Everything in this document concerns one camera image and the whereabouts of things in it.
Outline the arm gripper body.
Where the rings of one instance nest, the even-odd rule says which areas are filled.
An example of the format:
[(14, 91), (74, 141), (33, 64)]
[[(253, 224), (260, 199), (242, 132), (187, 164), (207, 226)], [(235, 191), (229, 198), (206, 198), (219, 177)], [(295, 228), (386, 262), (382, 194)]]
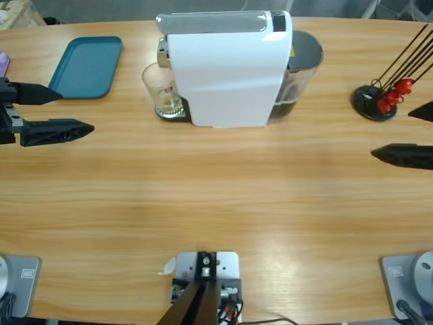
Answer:
[(24, 126), (24, 119), (14, 106), (23, 104), (23, 99), (21, 84), (1, 77), (1, 145), (15, 143), (15, 134)]

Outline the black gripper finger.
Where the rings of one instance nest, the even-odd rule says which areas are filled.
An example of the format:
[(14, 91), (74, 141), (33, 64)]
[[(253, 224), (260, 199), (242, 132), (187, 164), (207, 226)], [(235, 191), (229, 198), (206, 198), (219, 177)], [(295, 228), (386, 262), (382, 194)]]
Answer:
[(424, 121), (433, 122), (433, 101), (425, 103), (420, 107), (410, 111), (408, 116)]
[(43, 105), (63, 98), (60, 93), (40, 84), (16, 83), (16, 89), (17, 104)]
[(388, 144), (372, 150), (371, 155), (396, 167), (432, 170), (432, 146)]
[(93, 125), (73, 118), (25, 121), (20, 132), (20, 145), (29, 147), (71, 142), (90, 134), (94, 129)]

